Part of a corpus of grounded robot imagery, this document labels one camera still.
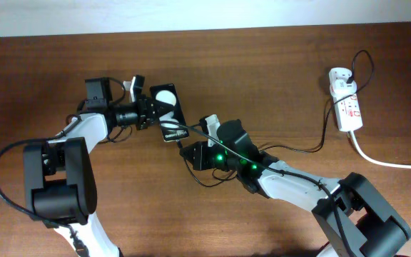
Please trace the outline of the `black smartphone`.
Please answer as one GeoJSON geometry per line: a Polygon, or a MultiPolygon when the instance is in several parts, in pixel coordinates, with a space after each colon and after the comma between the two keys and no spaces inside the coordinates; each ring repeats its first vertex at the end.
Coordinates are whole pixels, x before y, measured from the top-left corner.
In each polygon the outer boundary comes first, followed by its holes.
{"type": "Polygon", "coordinates": [[[189,137],[189,132],[178,124],[186,125],[181,103],[174,84],[164,84],[150,87],[150,93],[155,100],[158,120],[161,122],[161,132],[165,142],[179,141],[189,137]]]}

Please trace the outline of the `white power strip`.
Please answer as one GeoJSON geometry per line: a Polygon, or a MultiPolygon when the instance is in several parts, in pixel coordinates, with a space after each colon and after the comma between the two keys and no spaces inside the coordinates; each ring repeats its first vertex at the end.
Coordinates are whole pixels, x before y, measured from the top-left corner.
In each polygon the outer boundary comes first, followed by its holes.
{"type": "Polygon", "coordinates": [[[342,132],[356,131],[363,125],[357,94],[342,94],[331,91],[335,103],[338,129],[342,132]]]}

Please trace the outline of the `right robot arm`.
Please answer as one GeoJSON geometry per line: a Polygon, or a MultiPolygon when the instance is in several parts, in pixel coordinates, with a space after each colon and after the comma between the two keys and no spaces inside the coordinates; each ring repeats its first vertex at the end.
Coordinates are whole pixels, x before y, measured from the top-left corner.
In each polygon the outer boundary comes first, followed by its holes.
{"type": "Polygon", "coordinates": [[[197,171],[233,171],[250,193],[310,212],[328,239],[320,256],[396,256],[411,228],[361,174],[325,178],[295,169],[260,150],[240,120],[207,126],[206,141],[180,149],[197,171]]]}

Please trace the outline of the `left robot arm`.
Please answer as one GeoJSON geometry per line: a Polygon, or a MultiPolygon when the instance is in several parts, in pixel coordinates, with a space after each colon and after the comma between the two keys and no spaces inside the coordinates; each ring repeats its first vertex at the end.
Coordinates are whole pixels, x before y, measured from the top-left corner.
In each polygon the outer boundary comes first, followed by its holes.
{"type": "Polygon", "coordinates": [[[146,129],[175,111],[173,84],[151,87],[143,95],[144,78],[122,82],[129,104],[113,100],[111,77],[87,79],[87,97],[71,122],[52,139],[29,143],[23,152],[26,207],[62,236],[77,256],[121,256],[98,219],[97,188],[89,154],[110,138],[113,128],[146,129]]]}

